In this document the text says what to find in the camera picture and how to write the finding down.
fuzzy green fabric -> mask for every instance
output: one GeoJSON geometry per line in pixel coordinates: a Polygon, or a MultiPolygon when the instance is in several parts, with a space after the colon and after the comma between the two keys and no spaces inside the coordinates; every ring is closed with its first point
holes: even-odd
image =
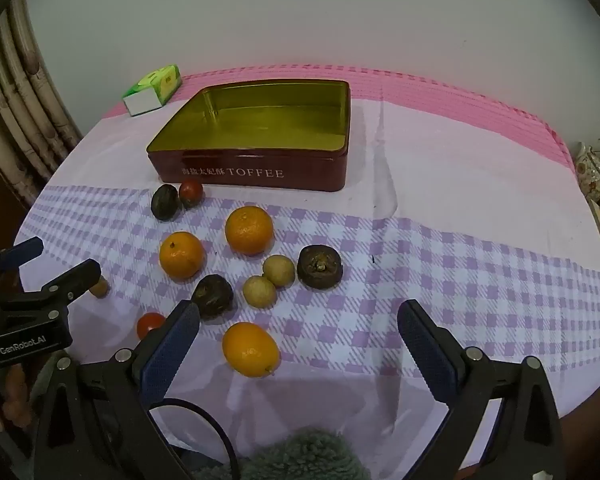
{"type": "MultiPolygon", "coordinates": [[[[242,480],[370,480],[340,435],[303,430],[240,461],[242,480]]],[[[195,480],[231,480],[229,465],[193,472],[195,480]]]]}

orange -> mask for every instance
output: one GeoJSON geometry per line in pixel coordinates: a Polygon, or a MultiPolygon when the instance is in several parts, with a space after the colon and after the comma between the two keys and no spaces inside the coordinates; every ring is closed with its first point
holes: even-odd
{"type": "Polygon", "coordinates": [[[231,368],[246,377],[265,377],[280,362],[274,339],[256,324],[231,325],[222,337],[222,353],[231,368]]]}
{"type": "Polygon", "coordinates": [[[234,251],[253,256],[264,251],[273,238],[273,220],[261,207],[239,207],[226,219],[224,235],[234,251]]]}
{"type": "Polygon", "coordinates": [[[187,280],[200,270],[205,248],[194,235],[178,231],[160,246],[160,266],[172,280],[187,280]]]}

cherry tomato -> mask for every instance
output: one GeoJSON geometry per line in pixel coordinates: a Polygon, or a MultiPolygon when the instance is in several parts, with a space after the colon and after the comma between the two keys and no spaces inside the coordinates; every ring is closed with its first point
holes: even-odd
{"type": "Polygon", "coordinates": [[[178,190],[178,196],[185,209],[197,206],[203,199],[204,193],[202,184],[196,178],[188,178],[180,184],[180,189],[178,190]]]}
{"type": "Polygon", "coordinates": [[[138,339],[144,339],[149,330],[161,326],[164,323],[164,319],[165,317],[158,312],[147,312],[144,314],[144,316],[138,319],[138,323],[136,324],[138,339]]]}

table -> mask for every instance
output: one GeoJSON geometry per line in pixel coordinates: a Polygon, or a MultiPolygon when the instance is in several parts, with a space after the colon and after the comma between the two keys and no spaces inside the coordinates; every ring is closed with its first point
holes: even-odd
{"type": "MultiPolygon", "coordinates": [[[[373,478],[398,479],[442,421],[397,334],[395,313],[416,298],[464,345],[493,358],[540,358],[564,415],[600,385],[600,236],[564,143],[540,119],[416,76],[345,66],[279,65],[203,73],[161,110],[131,118],[117,106],[49,181],[17,241],[40,236],[42,256],[21,269],[26,290],[85,258],[100,262],[111,292],[70,307],[72,355],[82,362],[133,347],[136,320],[168,314],[203,275],[234,284],[237,314],[204,324],[169,396],[195,402],[225,428],[238,452],[318,426],[344,434],[373,478]],[[203,206],[173,222],[150,213],[159,186],[145,148],[187,98],[230,81],[323,77],[351,86],[345,187],[336,193],[208,186],[203,206]],[[227,215],[256,203],[274,220],[271,253],[297,257],[309,243],[342,254],[343,281],[328,292],[298,282],[267,311],[239,293],[261,260],[233,254],[227,215]],[[170,282],[157,262],[166,235],[189,230],[205,245],[203,272],[170,282]],[[250,380],[219,343],[237,320],[267,328],[282,364],[250,380]]],[[[464,464],[484,449],[492,401],[464,464]]],[[[177,408],[155,416],[174,444],[225,460],[202,420],[177,408]]]]}

black cable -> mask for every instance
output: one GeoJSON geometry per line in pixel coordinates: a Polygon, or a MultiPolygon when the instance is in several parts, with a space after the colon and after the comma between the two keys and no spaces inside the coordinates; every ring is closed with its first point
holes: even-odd
{"type": "Polygon", "coordinates": [[[229,437],[226,436],[226,433],[222,429],[222,426],[216,422],[216,420],[209,415],[205,410],[200,408],[199,406],[189,402],[188,400],[183,399],[173,399],[171,397],[167,397],[160,402],[156,402],[152,404],[151,410],[154,408],[160,408],[161,406],[179,406],[180,408],[184,408],[185,410],[189,410],[190,412],[196,413],[197,415],[204,418],[220,437],[222,443],[224,444],[224,448],[226,449],[226,453],[229,456],[229,466],[231,468],[231,478],[232,480],[240,480],[240,465],[238,464],[238,457],[235,455],[234,446],[232,446],[229,437]]]}

